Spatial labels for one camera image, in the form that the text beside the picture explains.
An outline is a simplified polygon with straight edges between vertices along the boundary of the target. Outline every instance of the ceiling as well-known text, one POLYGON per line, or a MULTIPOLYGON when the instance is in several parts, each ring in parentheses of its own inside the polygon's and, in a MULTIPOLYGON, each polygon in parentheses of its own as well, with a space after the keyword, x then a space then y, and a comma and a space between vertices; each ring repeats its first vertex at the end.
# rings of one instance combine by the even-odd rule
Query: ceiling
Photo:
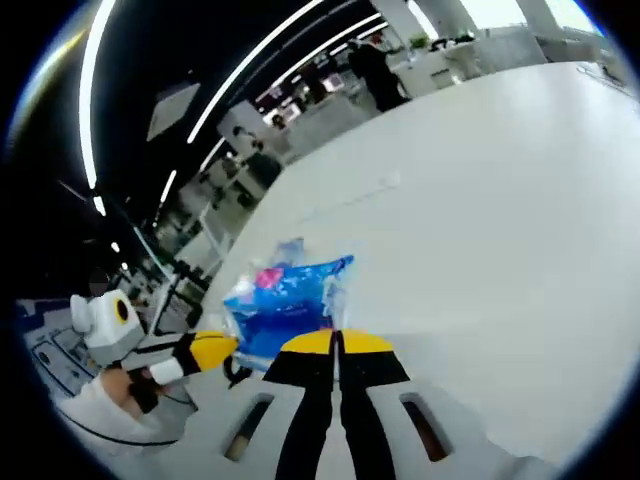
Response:
MULTIPOLYGON (((255 99, 311 50, 376 13, 367 0, 325 0, 265 48, 188 144, 195 122, 236 65, 307 2, 117 0, 100 44, 92 88, 97 189, 131 221, 148 226, 169 173, 178 171, 170 205, 218 141, 217 120, 227 107, 255 99), (185 81, 201 84, 185 116, 147 142, 158 95, 185 81)), ((26 42, 28 55, 11 73, 15 98, 56 31, 83 6, 77 1, 56 3, 55 14, 33 19, 38 34, 26 42)), ((22 7, 24 14, 31 18, 27 7, 22 7)), ((66 296, 86 288, 95 266, 115 271, 122 261, 134 263, 140 253, 127 223, 109 203, 107 217, 102 217, 86 200, 91 192, 78 133, 86 36, 60 62, 3 165, 3 218, 12 229, 7 251, 15 261, 10 272, 19 296, 66 296), (119 243, 120 254, 110 249, 112 241, 119 243)), ((4 113, 8 119, 10 110, 4 113)))

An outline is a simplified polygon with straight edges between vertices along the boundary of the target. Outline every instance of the white table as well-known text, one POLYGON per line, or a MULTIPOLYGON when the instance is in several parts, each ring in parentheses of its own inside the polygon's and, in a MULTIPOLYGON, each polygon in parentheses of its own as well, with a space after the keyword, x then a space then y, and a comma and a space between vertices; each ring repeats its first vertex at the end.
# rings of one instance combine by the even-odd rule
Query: white table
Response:
POLYGON ((283 172, 205 311, 280 239, 304 236, 312 260, 353 253, 351 326, 388 336, 499 445, 563 464, 640 351, 637 110, 550 64, 381 115, 283 172))

